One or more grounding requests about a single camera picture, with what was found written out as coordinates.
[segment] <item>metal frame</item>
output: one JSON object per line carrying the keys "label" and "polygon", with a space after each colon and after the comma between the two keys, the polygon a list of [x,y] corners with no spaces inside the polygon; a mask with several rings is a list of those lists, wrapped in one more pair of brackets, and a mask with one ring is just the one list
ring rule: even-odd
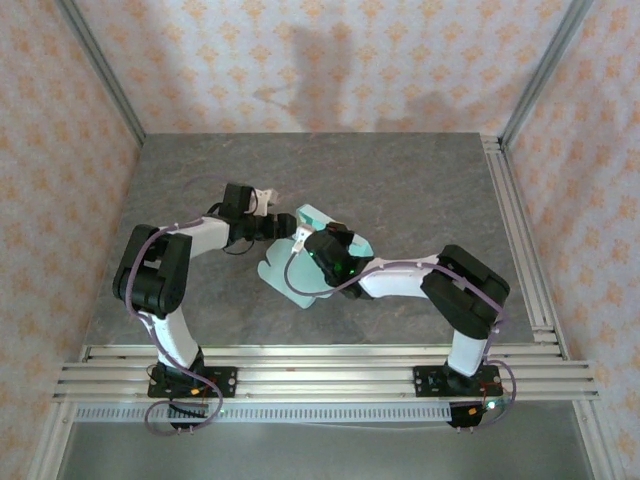
{"label": "metal frame", "polygon": [[[483,137],[483,145],[531,326],[556,327],[558,317],[551,290],[541,267],[540,256],[521,201],[522,194],[513,174],[509,154],[501,150],[496,137]],[[562,331],[556,328],[556,334],[560,338],[562,356],[569,358]]]}
{"label": "metal frame", "polygon": [[71,427],[76,417],[75,402],[53,403],[40,442],[27,473],[28,480],[51,480],[58,476]]}
{"label": "metal frame", "polygon": [[589,7],[593,0],[573,0],[567,13],[564,15],[558,30],[553,35],[547,50],[542,55],[542,59],[529,83],[527,83],[515,110],[511,114],[511,118],[507,122],[503,134],[500,136],[500,145],[504,150],[508,150],[513,145],[520,128],[527,119],[529,113],[533,109],[540,93],[547,84],[549,78],[555,71],[562,55],[569,46],[571,39],[582,24]]}
{"label": "metal frame", "polygon": [[84,49],[85,53],[91,65],[93,66],[96,74],[102,81],[107,93],[113,100],[113,103],[120,111],[127,127],[131,131],[131,134],[135,138],[139,147],[142,147],[146,133],[135,110],[131,106],[129,99],[127,98],[118,78],[111,69],[109,62],[105,58],[100,45],[96,41],[87,21],[82,16],[78,5],[74,0],[56,0],[62,15],[69,23],[69,27],[80,42],[80,45]]}
{"label": "metal frame", "polygon": [[[503,359],[513,368],[519,400],[598,399],[589,363],[564,360],[552,329],[544,328],[537,335],[537,343],[492,349],[491,358]],[[442,365],[449,349],[428,345],[241,346],[203,348],[203,353],[205,364],[238,367],[236,396],[227,400],[229,404],[421,404],[425,399],[415,396],[412,367]],[[92,347],[85,363],[64,365],[54,401],[148,402],[146,369],[156,361],[153,346]],[[501,376],[503,381],[508,378],[504,370]]]}
{"label": "metal frame", "polygon": [[573,408],[594,478],[626,479],[602,403],[577,401],[573,402]]}

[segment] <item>wall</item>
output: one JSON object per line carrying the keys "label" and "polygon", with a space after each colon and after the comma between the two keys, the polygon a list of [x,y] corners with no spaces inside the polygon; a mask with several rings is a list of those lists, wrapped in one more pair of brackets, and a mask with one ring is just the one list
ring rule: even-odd
{"label": "wall", "polygon": [[80,0],[149,133],[498,134],[568,0]]}
{"label": "wall", "polygon": [[137,147],[50,0],[0,3],[0,465],[25,478]]}
{"label": "wall", "polygon": [[572,355],[596,362],[640,478],[640,19],[596,2],[513,161]]}

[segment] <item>gray floor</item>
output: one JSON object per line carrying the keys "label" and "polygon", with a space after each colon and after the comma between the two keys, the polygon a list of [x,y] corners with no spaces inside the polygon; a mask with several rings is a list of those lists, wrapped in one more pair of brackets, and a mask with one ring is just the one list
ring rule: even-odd
{"label": "gray floor", "polygon": [[473,435],[214,423],[164,438],[142,424],[77,424],[58,479],[589,480],[589,470],[571,402],[525,402]]}
{"label": "gray floor", "polygon": [[[220,180],[183,185],[198,175]],[[511,285],[513,319],[498,339],[532,334],[480,136],[477,134],[151,135],[142,150],[110,254],[88,344],[149,343],[142,326],[111,294],[132,228],[193,217],[219,201],[226,181],[275,188],[274,211],[305,203],[346,223],[377,256],[416,258],[456,243]],[[427,301],[319,299],[308,310],[257,275],[266,245],[234,257],[210,252],[190,266],[183,309],[201,345],[450,343],[452,330]]]}

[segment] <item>light blue object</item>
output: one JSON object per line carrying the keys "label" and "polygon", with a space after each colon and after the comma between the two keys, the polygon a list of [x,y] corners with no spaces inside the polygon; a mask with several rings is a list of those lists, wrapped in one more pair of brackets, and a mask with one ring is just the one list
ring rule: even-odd
{"label": "light blue object", "polygon": [[[298,224],[306,223],[316,230],[322,230],[327,223],[334,220],[311,205],[303,205],[297,210]],[[282,293],[285,297],[295,302],[301,308],[309,308],[322,297],[303,297],[292,292],[284,281],[284,267],[291,256],[291,248],[294,241],[292,239],[276,240],[267,250],[267,260],[258,264],[258,275],[261,279]],[[356,257],[373,256],[373,249],[369,242],[360,235],[354,235],[349,246],[349,253]],[[303,250],[296,257],[289,268],[289,280],[298,290],[303,292],[321,292],[331,287],[324,281],[324,275],[309,254]]]}

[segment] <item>mounting plate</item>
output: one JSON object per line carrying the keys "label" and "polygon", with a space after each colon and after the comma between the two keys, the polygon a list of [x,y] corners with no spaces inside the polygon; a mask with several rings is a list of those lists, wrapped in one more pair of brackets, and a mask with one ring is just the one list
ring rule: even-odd
{"label": "mounting plate", "polygon": [[473,377],[468,379],[464,391],[454,388],[447,381],[448,367],[425,365],[413,367],[413,385],[416,397],[500,397],[502,381],[500,370],[495,365],[481,365]]}
{"label": "mounting plate", "polygon": [[[153,367],[153,370],[151,371],[152,378],[158,378],[156,376],[157,368],[157,366]],[[223,398],[234,398],[236,396],[236,388],[238,384],[237,367],[203,367],[202,371],[198,373],[203,377],[212,380],[222,392]],[[171,389],[167,389],[167,385],[162,382],[149,382],[149,389],[147,390],[147,396],[149,398],[178,398],[172,393]],[[205,389],[202,393],[199,392],[198,394],[193,395],[194,398],[210,398],[216,396],[217,395],[210,388]]]}

